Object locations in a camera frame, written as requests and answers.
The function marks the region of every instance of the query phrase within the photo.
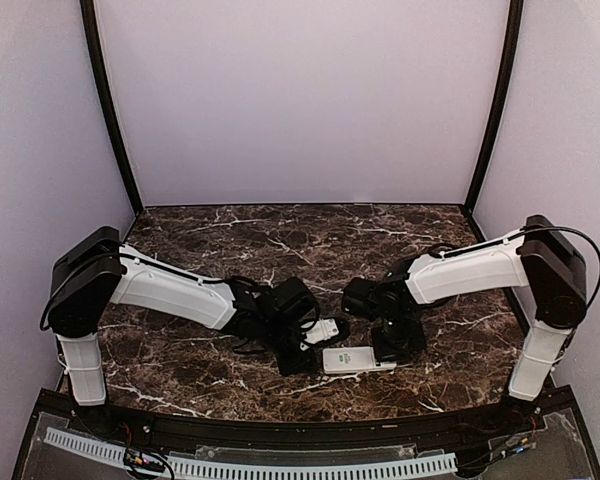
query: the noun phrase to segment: vent grille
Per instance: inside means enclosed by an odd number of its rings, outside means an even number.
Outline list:
[[[124,447],[48,428],[45,443],[91,460],[124,468]],[[215,463],[169,456],[176,478],[183,480],[409,480],[454,473],[453,453],[395,462],[328,467],[280,467]]]

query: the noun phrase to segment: black metal beam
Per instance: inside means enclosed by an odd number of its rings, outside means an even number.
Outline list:
[[[109,139],[113,147],[113,153],[118,163],[118,169],[122,176],[124,187],[131,202],[131,207],[136,215],[142,213],[144,209],[138,186],[133,178],[129,157],[124,147],[118,117],[109,88],[109,80],[107,79],[107,71],[102,55],[102,46],[100,45],[100,36],[98,34],[98,22],[96,19],[95,6],[93,0],[80,0],[80,8],[82,9],[82,23],[84,24],[84,33],[87,39],[87,48],[89,49],[89,58],[91,59],[91,68],[93,69],[93,78],[96,82],[98,97],[100,97],[100,107],[104,116]]]
[[[522,20],[522,6],[524,0],[511,0],[509,4],[509,18],[507,19],[507,29],[504,37],[504,47],[502,48],[502,57],[500,59],[500,69],[498,70],[498,78],[496,80],[496,88],[493,93],[493,101],[491,103],[491,111],[489,112],[489,120],[487,128],[482,139],[482,147],[476,162],[476,168],[473,172],[469,192],[465,199],[464,206],[469,212],[473,212],[482,190],[484,179],[487,175],[493,147],[498,136],[500,121],[502,120],[502,112],[507,99],[507,91],[509,82],[511,81],[511,72],[513,71],[513,61],[516,55],[516,47],[518,45],[518,35],[520,33],[520,23]]]

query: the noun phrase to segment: brown marble surface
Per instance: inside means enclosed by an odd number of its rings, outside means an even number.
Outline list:
[[[379,279],[397,259],[437,242],[475,243],[455,206],[282,205],[146,210],[128,243],[209,276],[277,284],[298,276],[323,316],[343,316],[341,289]],[[369,345],[349,317],[343,346]],[[240,340],[191,321],[110,305],[100,344],[110,399],[150,411],[251,421],[352,421],[496,402],[523,336],[501,291],[456,298],[423,317],[428,350],[393,372],[281,377],[271,354],[238,356]]]

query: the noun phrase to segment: white panel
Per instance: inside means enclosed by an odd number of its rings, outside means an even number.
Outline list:
[[[543,213],[600,245],[600,0],[527,2],[507,107],[476,211],[487,235]],[[588,262],[596,259],[574,239]],[[533,312],[532,300],[523,297]],[[555,375],[572,384],[600,459],[600,296]]]
[[[53,263],[133,218],[89,65],[80,5],[0,0],[0,479],[40,387],[60,375],[38,321]]]
[[[97,5],[145,203],[464,200],[507,1]]]

